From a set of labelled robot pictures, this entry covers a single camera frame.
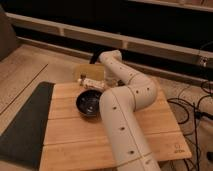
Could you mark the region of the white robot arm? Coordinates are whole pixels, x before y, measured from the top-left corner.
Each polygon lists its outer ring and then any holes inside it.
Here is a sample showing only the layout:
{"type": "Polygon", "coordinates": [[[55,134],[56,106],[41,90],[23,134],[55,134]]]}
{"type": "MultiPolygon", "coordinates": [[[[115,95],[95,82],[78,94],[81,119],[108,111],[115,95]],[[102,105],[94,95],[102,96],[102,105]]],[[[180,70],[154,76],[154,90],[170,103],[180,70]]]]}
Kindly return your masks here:
{"type": "Polygon", "coordinates": [[[134,116],[154,103],[157,86],[147,75],[122,63],[119,50],[103,52],[100,61],[124,86],[109,88],[99,106],[118,171],[161,171],[134,116]]]}

